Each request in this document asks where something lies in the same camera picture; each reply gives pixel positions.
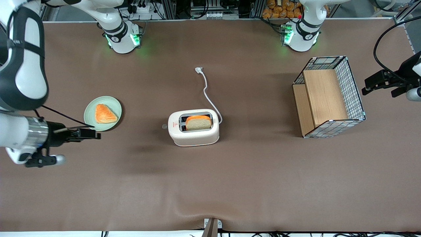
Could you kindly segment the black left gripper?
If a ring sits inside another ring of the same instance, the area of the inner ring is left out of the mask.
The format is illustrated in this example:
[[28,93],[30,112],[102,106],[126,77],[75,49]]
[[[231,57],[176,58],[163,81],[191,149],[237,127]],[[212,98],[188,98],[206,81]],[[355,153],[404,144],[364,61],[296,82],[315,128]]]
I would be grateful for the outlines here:
[[364,80],[365,87],[362,88],[362,95],[367,95],[374,90],[397,87],[391,91],[392,98],[396,98],[397,96],[405,94],[410,86],[413,88],[420,87],[420,75],[413,69],[413,67],[420,62],[420,55],[421,52],[419,51],[411,56],[409,59],[405,60],[396,71],[396,74],[406,85],[399,87],[400,80],[385,69],[381,69]]

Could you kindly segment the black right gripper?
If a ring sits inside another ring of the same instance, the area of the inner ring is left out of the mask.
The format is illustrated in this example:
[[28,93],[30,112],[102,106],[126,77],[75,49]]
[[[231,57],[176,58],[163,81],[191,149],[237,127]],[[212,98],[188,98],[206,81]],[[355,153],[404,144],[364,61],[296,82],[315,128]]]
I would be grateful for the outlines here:
[[[46,147],[60,147],[63,144],[76,142],[79,143],[84,140],[98,140],[101,133],[96,130],[86,128],[67,128],[62,123],[47,121],[48,137],[46,140]],[[80,135],[73,133],[78,129]]]

